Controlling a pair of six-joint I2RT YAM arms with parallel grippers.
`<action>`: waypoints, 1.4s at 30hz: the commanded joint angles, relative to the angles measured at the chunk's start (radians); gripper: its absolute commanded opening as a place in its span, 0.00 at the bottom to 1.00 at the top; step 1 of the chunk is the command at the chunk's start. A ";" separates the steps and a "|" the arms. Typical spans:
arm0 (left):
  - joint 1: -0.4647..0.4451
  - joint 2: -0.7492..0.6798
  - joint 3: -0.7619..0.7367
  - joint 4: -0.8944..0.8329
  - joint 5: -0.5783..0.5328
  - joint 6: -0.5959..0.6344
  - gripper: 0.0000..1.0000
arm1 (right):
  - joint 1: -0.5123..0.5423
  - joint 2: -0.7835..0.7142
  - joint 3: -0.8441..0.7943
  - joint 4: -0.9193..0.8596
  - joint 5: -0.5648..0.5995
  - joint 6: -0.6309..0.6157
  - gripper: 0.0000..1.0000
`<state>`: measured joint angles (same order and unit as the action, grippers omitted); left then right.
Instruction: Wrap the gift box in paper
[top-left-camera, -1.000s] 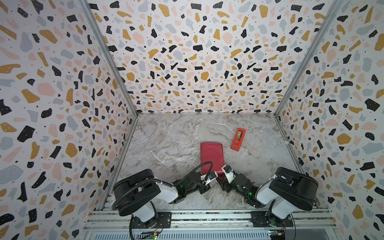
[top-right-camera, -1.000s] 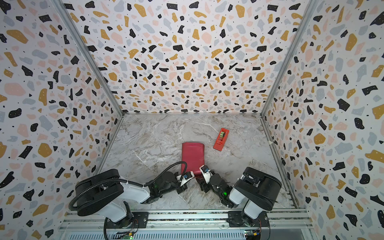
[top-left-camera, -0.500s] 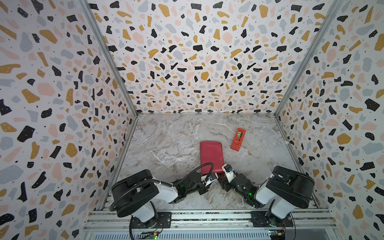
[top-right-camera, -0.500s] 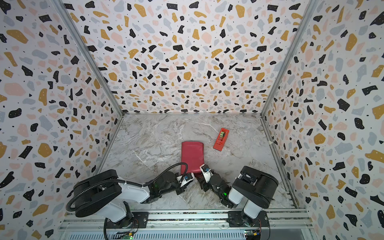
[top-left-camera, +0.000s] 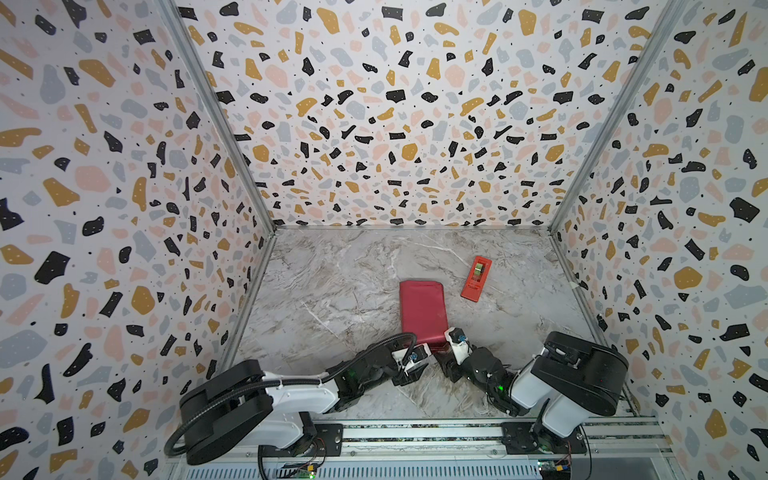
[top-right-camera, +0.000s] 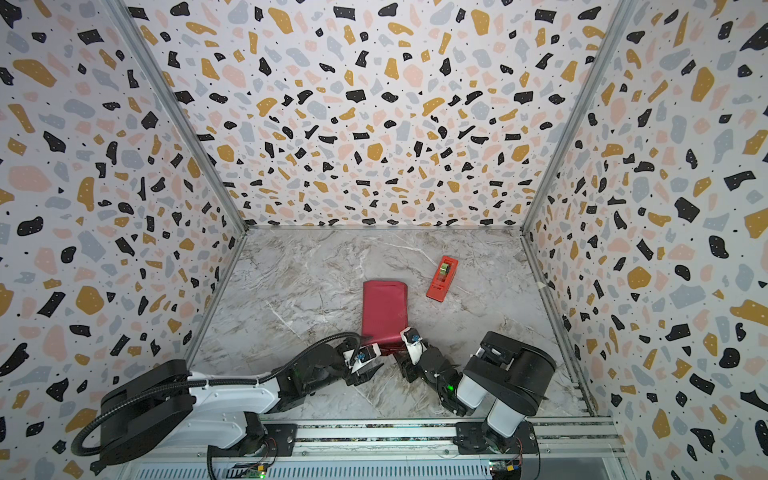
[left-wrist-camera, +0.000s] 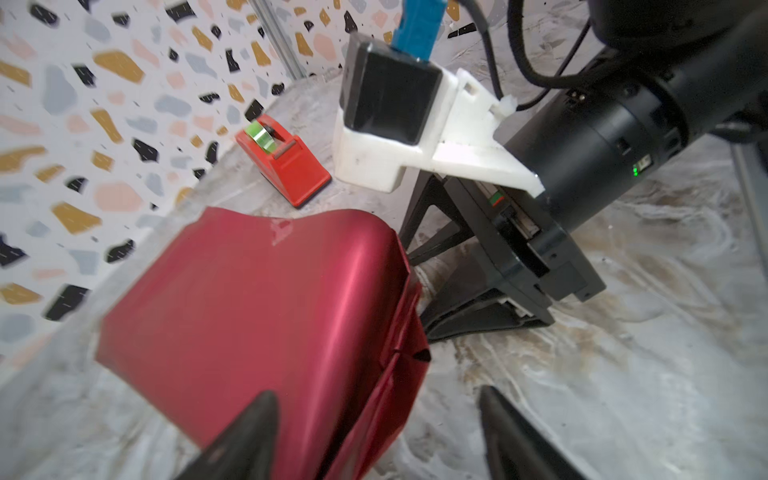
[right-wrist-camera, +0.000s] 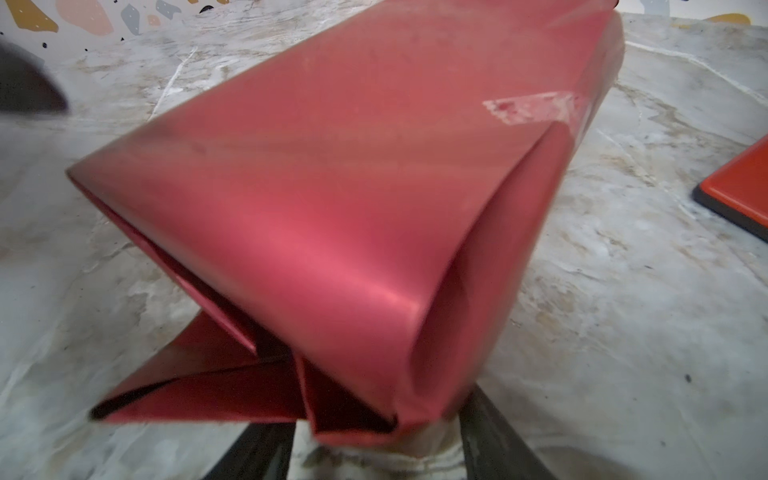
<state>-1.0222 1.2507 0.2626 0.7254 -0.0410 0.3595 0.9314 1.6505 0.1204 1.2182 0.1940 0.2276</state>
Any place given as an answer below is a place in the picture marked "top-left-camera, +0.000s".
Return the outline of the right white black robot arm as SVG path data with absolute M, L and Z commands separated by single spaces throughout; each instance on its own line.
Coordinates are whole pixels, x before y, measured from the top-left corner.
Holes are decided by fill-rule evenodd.
M 540 353 L 511 371 L 488 348 L 470 343 L 460 328 L 446 331 L 445 339 L 447 347 L 435 358 L 451 381 L 467 379 L 492 407 L 513 417 L 545 403 L 536 432 L 564 439 L 591 416 L 616 414 L 629 362 L 610 348 L 551 332 Z

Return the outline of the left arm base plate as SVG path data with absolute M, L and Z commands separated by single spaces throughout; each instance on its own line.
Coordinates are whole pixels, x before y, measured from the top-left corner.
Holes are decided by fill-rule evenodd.
M 339 457 L 344 440 L 342 423 L 319 423 L 306 428 L 299 438 L 283 449 L 265 446 L 266 458 L 331 458 Z

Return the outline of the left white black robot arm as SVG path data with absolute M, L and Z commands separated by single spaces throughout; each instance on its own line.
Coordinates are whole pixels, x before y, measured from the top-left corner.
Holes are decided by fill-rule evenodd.
M 429 346 L 418 343 L 415 334 L 400 333 L 315 375 L 279 375 L 256 360 L 244 360 L 181 398 L 181 424 L 164 453 L 201 465 L 252 440 L 297 455 L 318 436 L 313 415 L 344 411 L 386 382 L 416 382 L 430 356 Z

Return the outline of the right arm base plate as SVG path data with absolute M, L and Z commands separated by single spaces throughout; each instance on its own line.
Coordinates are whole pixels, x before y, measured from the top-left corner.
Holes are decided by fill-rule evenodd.
M 508 455 L 523 454 L 587 454 L 585 436 L 576 428 L 561 438 L 543 425 L 550 400 L 547 399 L 535 421 L 512 421 L 501 424 L 501 443 Z

